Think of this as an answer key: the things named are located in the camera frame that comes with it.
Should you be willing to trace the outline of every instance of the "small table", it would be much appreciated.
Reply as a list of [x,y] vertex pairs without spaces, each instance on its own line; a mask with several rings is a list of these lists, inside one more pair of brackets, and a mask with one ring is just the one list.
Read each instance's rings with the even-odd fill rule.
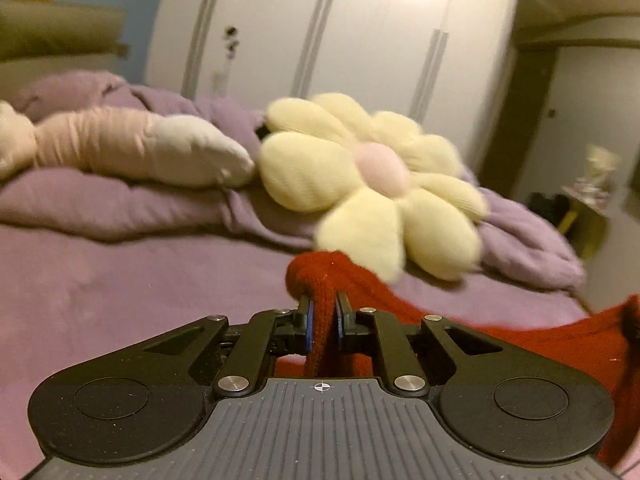
[[606,238],[609,217],[603,208],[585,202],[574,188],[562,186],[561,189],[569,197],[571,209],[560,222],[558,232],[565,235],[576,225],[577,233],[571,236],[569,242],[581,260],[589,260]]

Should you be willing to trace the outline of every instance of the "wardrobe door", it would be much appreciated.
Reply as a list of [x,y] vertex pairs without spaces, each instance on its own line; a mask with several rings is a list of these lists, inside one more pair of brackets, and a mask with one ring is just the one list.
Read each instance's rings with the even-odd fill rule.
[[303,96],[342,92],[369,112],[412,114],[446,6],[447,0],[332,0]]
[[465,158],[476,148],[484,127],[507,53],[516,1],[451,0],[442,27],[448,40],[423,126],[452,140]]
[[[198,92],[228,94],[264,108],[294,92],[325,0],[218,0],[200,67]],[[234,27],[234,37],[225,37]],[[233,41],[235,56],[229,52]]]
[[145,83],[183,90],[198,17],[209,0],[161,0],[146,61]]

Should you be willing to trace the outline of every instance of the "bed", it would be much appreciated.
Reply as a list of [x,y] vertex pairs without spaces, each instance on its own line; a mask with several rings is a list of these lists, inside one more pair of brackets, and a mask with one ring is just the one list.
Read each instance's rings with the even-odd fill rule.
[[[259,112],[226,98],[188,101],[108,73],[47,78],[12,103],[35,121],[65,104],[197,114],[251,154],[260,143]],[[582,269],[562,238],[521,206],[486,193],[513,216],[484,227],[490,265],[457,285],[409,266],[396,293],[425,312],[474,326],[544,328],[587,317],[567,285],[579,281]],[[55,371],[210,314],[242,323],[259,310],[291,307],[285,271],[310,249],[317,219],[280,208],[259,182],[186,191],[45,168],[6,183],[0,189],[0,406],[11,409],[0,408],[0,478],[20,478],[42,459],[26,406]],[[531,231],[523,227],[529,221]],[[546,241],[527,261],[514,261],[510,244],[535,237]],[[535,277],[536,270],[542,274]],[[555,283],[558,276],[565,282]]]

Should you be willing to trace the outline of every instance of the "yellow petal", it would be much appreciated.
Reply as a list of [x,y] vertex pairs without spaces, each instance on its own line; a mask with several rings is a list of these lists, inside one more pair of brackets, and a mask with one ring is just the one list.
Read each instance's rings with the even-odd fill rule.
[[355,99],[345,94],[327,93],[310,100],[338,118],[358,140],[372,140],[373,119]]
[[489,215],[489,204],[475,187],[459,178],[437,173],[412,173],[414,186],[432,192],[464,213],[472,222],[480,223]]
[[339,119],[311,101],[278,99],[269,105],[265,122],[270,132],[298,132],[351,146],[355,136]]
[[394,112],[377,112],[373,115],[373,141],[398,150],[403,144],[423,136],[420,124]]
[[356,191],[322,219],[316,248],[342,251],[383,282],[394,282],[404,269],[398,204],[372,189]]
[[482,243],[469,219],[423,189],[398,201],[409,257],[436,278],[454,282],[480,261]]
[[456,147],[447,139],[437,135],[412,138],[396,149],[411,171],[417,173],[442,173],[459,177],[462,162]]
[[297,132],[267,137],[258,166],[269,195],[293,211],[324,211],[364,185],[349,150]]

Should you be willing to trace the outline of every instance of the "wardrobe handle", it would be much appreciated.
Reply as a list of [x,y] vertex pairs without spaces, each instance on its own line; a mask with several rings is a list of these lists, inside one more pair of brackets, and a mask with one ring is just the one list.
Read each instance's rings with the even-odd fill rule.
[[314,74],[314,68],[316,67],[316,60],[318,60],[318,52],[320,51],[320,45],[322,44],[322,36],[326,29],[326,22],[329,20],[329,14],[331,13],[331,6],[334,0],[324,0],[324,8],[322,9],[322,15],[318,23],[318,32],[314,38],[311,52],[309,53],[308,63],[306,64],[305,75],[302,79],[302,86],[300,88],[300,97],[306,99],[309,93],[309,86],[311,85],[311,78]]
[[422,96],[424,95],[424,89],[427,85],[427,80],[433,66],[433,59],[436,56],[436,51],[438,49],[438,40],[440,39],[441,33],[442,32],[437,28],[434,28],[433,33],[431,33],[431,43],[429,44],[429,49],[427,50],[427,56],[424,58],[424,64],[422,66],[422,70],[420,71],[418,83],[415,86],[414,98],[411,101],[411,108],[409,108],[408,117],[413,119],[414,121],[418,121],[420,104],[422,103]]
[[449,33],[441,31],[438,38],[438,44],[436,46],[436,52],[433,56],[433,63],[431,65],[431,69],[429,70],[429,76],[424,86],[424,92],[422,93],[422,101],[420,102],[420,108],[418,110],[416,119],[418,124],[422,124],[425,117],[427,116],[427,110],[429,108],[429,104],[431,103],[431,98],[433,97],[433,90],[436,86],[436,81],[438,80],[438,73],[440,72],[440,67],[442,66],[442,59],[444,58],[444,51],[447,48],[448,40]]
[[300,97],[300,87],[305,77],[306,62],[309,58],[309,51],[313,45],[316,31],[318,30],[318,20],[320,19],[320,12],[322,10],[322,4],[324,0],[316,0],[316,6],[314,12],[311,14],[311,20],[309,21],[309,27],[306,30],[305,43],[302,45],[302,52],[300,53],[300,60],[296,67],[296,75],[293,78],[293,85],[291,86],[291,96]]
[[187,65],[184,70],[184,78],[182,80],[183,97],[192,99],[198,87],[198,79],[200,76],[200,65],[204,54],[204,45],[209,35],[209,27],[213,12],[216,8],[218,0],[201,0],[200,9],[196,24],[193,27],[193,35],[191,37],[191,47],[187,57]]

